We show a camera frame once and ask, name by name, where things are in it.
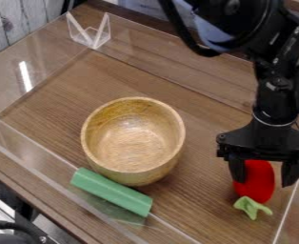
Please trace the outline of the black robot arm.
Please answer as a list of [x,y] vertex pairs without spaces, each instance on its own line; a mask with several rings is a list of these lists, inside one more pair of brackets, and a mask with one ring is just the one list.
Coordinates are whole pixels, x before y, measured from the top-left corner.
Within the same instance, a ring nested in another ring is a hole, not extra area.
[[284,0],[157,0],[185,46],[214,57],[252,60],[257,93],[252,121],[217,135],[217,156],[232,179],[248,180],[245,161],[283,164],[283,185],[299,180],[299,17]]

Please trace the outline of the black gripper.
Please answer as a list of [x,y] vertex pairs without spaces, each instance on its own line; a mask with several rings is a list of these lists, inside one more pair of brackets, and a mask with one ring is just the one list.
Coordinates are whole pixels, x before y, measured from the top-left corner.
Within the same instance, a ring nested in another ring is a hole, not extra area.
[[216,142],[216,154],[229,161],[230,176],[236,182],[245,182],[242,159],[287,161],[281,166],[283,187],[299,180],[299,130],[291,126],[271,127],[253,119],[242,128],[220,133]]

